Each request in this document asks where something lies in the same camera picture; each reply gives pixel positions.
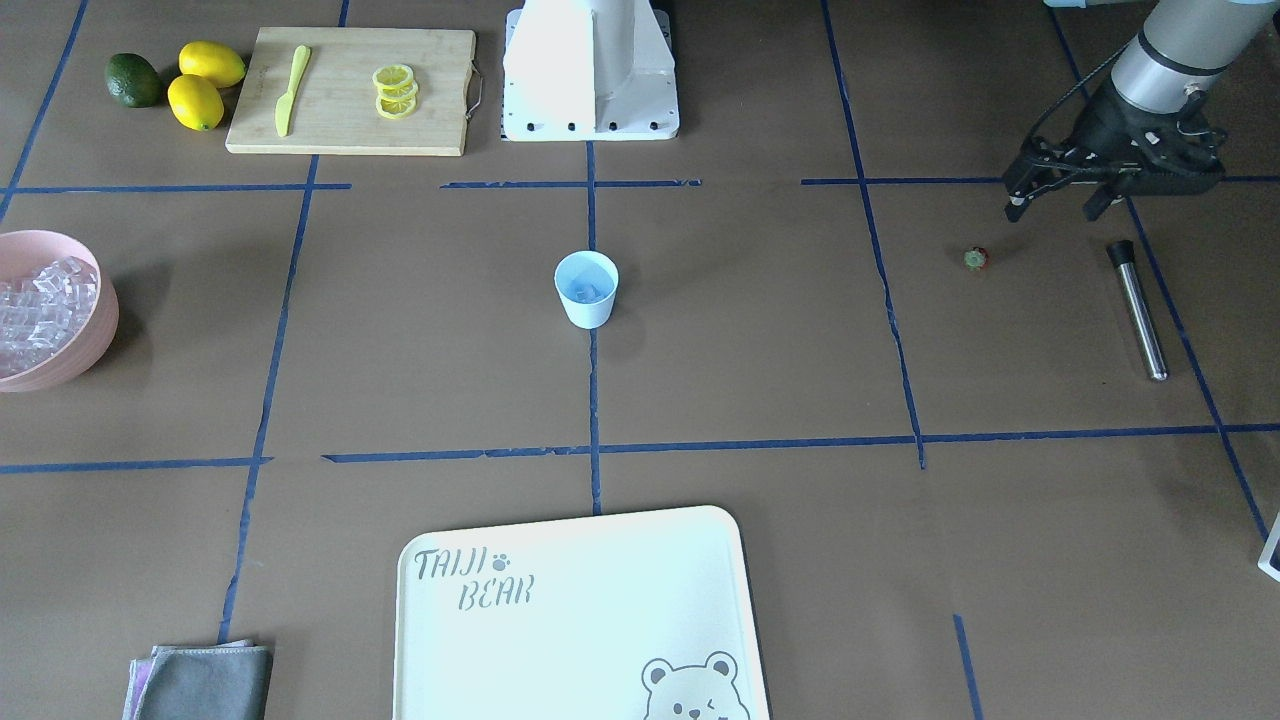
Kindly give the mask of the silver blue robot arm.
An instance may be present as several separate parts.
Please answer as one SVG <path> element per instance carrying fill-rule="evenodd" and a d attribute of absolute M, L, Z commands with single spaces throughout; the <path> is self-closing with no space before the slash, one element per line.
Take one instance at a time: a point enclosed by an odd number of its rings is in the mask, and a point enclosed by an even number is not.
<path fill-rule="evenodd" d="M 1110 61 L 1068 142 L 1114 159 L 1175 131 L 1276 12 L 1275 1 L 1157 3 Z"/>

